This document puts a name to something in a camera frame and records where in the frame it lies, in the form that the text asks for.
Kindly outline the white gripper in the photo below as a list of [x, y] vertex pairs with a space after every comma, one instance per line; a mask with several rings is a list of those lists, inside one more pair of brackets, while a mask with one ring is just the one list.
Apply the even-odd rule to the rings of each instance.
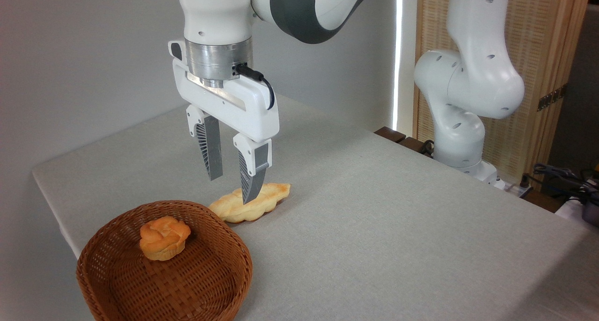
[[271, 138], [279, 132], [278, 106], [269, 109], [269, 89], [245, 76], [226, 80], [222, 88], [204, 85], [189, 71], [184, 42], [173, 40], [168, 45], [177, 90], [192, 104], [186, 109], [189, 133], [198, 141], [210, 180], [223, 175], [222, 121], [240, 132], [234, 136], [234, 146], [240, 162], [242, 203], [251, 202], [259, 195], [266, 171], [272, 166]]

